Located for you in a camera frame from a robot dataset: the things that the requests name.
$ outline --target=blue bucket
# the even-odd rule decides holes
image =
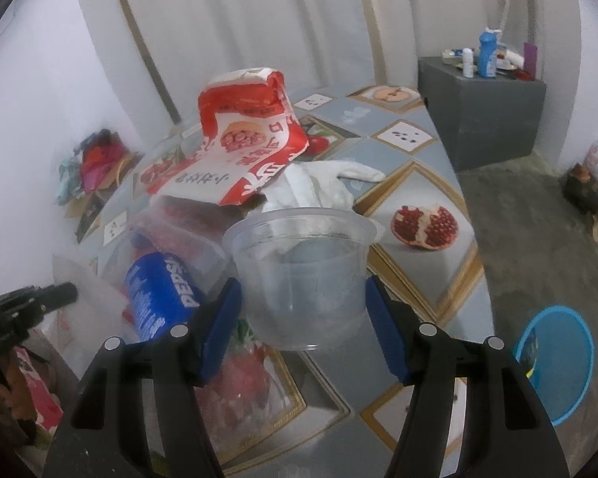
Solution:
[[[515,356],[558,426],[578,408],[591,381],[594,340],[587,323],[568,307],[548,307],[529,323]]]

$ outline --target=white bottle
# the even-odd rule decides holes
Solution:
[[[471,48],[463,49],[463,76],[470,79],[474,77],[474,52]]]

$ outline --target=red snack bag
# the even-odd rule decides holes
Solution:
[[[271,68],[214,79],[199,95],[201,149],[148,187],[149,194],[242,204],[308,146]]]
[[[37,412],[36,424],[45,428],[46,431],[54,433],[60,424],[64,412],[51,397],[51,392],[49,392],[40,374],[33,367],[27,351],[22,347],[16,347],[15,352],[18,357],[20,372],[22,372],[24,379],[27,381],[27,387],[29,388],[33,405]]]

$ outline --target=white cloth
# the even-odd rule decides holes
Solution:
[[[385,174],[357,162],[295,162],[262,189],[262,212],[305,206],[352,210],[354,196],[339,178],[380,182]]]

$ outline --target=pepsi can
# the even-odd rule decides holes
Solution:
[[[125,284],[140,341],[186,323],[203,299],[185,263],[172,253],[141,256],[126,274]]]

